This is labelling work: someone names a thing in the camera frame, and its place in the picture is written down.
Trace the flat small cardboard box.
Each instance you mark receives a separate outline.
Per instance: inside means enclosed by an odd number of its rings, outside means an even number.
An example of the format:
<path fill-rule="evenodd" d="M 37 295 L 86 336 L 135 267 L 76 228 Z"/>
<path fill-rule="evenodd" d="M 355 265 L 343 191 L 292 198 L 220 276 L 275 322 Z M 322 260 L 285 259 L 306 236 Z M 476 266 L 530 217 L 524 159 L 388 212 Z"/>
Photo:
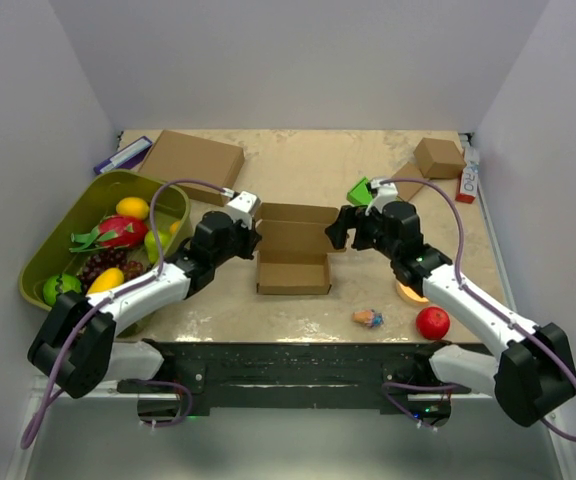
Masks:
<path fill-rule="evenodd" d="M 411 162 L 405 163 L 392 176 L 401 201 L 410 202 L 411 199 L 425 186 L 427 179 L 421 170 Z"/>

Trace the red dragon fruit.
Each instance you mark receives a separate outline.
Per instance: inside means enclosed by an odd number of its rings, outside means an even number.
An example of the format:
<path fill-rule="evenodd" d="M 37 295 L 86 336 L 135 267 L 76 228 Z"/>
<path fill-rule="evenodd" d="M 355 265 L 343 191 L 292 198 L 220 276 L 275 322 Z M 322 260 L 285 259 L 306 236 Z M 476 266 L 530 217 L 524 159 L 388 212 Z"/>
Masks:
<path fill-rule="evenodd" d="M 134 248 L 143 243 L 148 226 L 136 217 L 113 215 L 104 218 L 90 232 L 72 234 L 72 253 L 83 253 L 107 249 Z"/>

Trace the small colourful toy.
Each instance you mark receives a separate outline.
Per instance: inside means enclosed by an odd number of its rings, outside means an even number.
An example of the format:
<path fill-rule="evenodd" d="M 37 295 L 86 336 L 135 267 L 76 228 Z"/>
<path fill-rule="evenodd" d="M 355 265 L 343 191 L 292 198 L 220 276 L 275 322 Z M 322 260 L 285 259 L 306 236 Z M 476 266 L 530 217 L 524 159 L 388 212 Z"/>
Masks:
<path fill-rule="evenodd" d="M 352 320 L 366 328 L 376 328 L 383 324 L 383 316 L 373 309 L 354 312 Z"/>

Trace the red apple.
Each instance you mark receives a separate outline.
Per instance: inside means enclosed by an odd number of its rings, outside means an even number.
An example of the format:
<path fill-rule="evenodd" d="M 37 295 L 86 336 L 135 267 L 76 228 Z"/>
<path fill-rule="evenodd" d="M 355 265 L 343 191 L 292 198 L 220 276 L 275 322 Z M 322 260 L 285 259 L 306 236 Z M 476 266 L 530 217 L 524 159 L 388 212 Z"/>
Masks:
<path fill-rule="evenodd" d="M 448 313 L 442 308 L 431 306 L 422 309 L 416 319 L 417 331 L 428 340 L 442 340 L 451 327 Z"/>

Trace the dark purple grapes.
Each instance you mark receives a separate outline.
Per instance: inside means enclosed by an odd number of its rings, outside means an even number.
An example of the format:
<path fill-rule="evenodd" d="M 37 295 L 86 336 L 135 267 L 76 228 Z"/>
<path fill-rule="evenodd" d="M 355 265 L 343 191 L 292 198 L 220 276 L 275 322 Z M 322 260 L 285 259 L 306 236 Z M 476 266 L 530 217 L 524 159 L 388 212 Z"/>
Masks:
<path fill-rule="evenodd" d="M 145 266 L 140 259 L 139 249 L 107 249 L 93 252 L 77 273 L 77 278 L 82 286 L 88 289 L 106 270 L 117 268 L 123 273 L 124 279 L 129 281 L 144 273 Z"/>

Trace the red white box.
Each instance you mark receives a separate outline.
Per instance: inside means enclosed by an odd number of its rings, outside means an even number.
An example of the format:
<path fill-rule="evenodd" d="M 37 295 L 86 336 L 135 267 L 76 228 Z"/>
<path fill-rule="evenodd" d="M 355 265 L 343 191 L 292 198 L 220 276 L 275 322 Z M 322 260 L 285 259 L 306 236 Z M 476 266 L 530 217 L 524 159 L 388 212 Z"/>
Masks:
<path fill-rule="evenodd" d="M 478 194 L 480 156 L 472 147 L 464 148 L 465 166 L 459 176 L 455 200 L 465 204 L 472 204 Z"/>

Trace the large flat cardboard box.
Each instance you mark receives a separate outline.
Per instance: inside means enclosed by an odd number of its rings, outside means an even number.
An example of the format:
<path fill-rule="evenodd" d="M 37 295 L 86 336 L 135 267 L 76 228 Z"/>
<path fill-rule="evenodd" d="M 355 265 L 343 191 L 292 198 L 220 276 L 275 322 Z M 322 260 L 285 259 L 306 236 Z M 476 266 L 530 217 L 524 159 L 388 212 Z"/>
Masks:
<path fill-rule="evenodd" d="M 164 130 L 138 172 L 162 182 L 194 179 L 232 189 L 244 161 L 239 146 Z"/>

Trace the yellow lemon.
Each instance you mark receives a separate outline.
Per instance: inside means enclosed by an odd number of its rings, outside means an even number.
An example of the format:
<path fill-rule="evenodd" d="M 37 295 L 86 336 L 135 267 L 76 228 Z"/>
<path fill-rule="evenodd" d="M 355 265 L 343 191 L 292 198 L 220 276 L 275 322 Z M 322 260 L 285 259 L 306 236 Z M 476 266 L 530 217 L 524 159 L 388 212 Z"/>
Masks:
<path fill-rule="evenodd" d="M 150 213 L 150 206 L 147 201 L 140 197 L 125 197 L 115 206 L 118 215 L 130 216 L 139 220 L 145 220 Z"/>

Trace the green flat box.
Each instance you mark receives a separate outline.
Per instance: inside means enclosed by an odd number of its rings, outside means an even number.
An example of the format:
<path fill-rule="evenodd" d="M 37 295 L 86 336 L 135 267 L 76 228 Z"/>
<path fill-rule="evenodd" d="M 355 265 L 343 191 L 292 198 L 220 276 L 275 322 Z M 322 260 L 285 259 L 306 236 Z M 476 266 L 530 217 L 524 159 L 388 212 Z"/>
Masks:
<path fill-rule="evenodd" d="M 346 194 L 346 200 L 353 206 L 367 206 L 372 201 L 369 190 L 370 180 L 362 177 Z"/>

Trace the brown cardboard box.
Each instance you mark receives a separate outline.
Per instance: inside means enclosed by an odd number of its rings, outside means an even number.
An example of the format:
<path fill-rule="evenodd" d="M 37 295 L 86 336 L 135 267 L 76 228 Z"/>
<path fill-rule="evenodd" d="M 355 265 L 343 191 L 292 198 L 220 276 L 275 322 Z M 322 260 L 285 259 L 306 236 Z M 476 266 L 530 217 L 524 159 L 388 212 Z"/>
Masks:
<path fill-rule="evenodd" d="M 257 213 L 257 293 L 326 295 L 332 287 L 329 255 L 337 250 L 325 233 L 334 207 L 265 202 Z"/>

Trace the purple white box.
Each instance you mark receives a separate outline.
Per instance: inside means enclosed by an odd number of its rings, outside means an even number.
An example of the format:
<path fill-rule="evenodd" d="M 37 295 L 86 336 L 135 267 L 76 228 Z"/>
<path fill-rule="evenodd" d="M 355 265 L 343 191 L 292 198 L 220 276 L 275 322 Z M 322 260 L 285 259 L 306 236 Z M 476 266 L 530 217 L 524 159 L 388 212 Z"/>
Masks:
<path fill-rule="evenodd" d="M 93 172 L 101 175 L 117 169 L 132 170 L 143 162 L 153 144 L 148 137 L 142 136 L 95 165 Z"/>

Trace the black base frame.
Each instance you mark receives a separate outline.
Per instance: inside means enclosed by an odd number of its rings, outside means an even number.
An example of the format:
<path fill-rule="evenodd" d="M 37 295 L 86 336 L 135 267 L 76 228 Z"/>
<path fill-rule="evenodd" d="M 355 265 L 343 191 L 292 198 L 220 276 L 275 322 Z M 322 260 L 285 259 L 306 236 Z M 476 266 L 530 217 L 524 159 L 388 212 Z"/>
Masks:
<path fill-rule="evenodd" d="M 395 414 L 413 393 L 441 394 L 430 344 L 160 343 L 164 364 L 148 385 L 122 380 L 122 394 L 192 394 L 191 412 L 214 408 L 360 409 Z"/>

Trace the green pear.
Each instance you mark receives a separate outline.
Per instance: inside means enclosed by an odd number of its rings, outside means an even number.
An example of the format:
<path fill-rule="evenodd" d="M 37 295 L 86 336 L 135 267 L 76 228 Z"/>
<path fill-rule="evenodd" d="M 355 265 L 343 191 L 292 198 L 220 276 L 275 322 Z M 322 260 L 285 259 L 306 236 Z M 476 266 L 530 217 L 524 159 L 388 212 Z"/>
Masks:
<path fill-rule="evenodd" d="M 153 232 L 152 230 L 150 230 L 146 236 L 144 237 L 144 247 L 146 249 L 146 253 L 148 256 L 148 260 L 149 262 L 154 265 L 159 261 L 159 250 L 156 244 L 156 240 L 155 240 L 155 234 L 158 234 L 158 238 L 160 240 L 161 243 L 161 247 L 163 250 L 166 250 L 168 244 L 170 243 L 171 240 L 171 234 L 169 232 L 165 232 L 165 231 L 161 231 L 161 230 L 157 230 L 156 232 Z"/>

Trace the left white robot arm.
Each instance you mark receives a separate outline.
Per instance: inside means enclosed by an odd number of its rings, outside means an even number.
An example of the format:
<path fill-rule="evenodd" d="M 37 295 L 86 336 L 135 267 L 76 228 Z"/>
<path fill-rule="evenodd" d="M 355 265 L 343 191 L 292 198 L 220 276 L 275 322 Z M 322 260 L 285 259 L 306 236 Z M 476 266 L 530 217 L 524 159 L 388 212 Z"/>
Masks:
<path fill-rule="evenodd" d="M 227 207 L 205 214 L 189 244 L 153 271 L 106 292 L 59 295 L 28 350 L 29 362 L 74 399 L 112 380 L 168 390 L 175 368 L 163 353 L 145 341 L 119 344 L 117 335 L 203 290 L 226 261 L 252 258 L 260 239 L 249 212 Z"/>

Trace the yellow mango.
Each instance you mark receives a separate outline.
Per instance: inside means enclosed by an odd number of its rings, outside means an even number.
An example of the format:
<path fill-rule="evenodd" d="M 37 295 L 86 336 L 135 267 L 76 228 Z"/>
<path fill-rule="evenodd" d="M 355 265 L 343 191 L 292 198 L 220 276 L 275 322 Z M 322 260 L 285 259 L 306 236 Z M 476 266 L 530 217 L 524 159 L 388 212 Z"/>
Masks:
<path fill-rule="evenodd" d="M 88 295 L 112 290 L 124 283 L 124 273 L 117 267 L 103 271 L 87 290 Z"/>

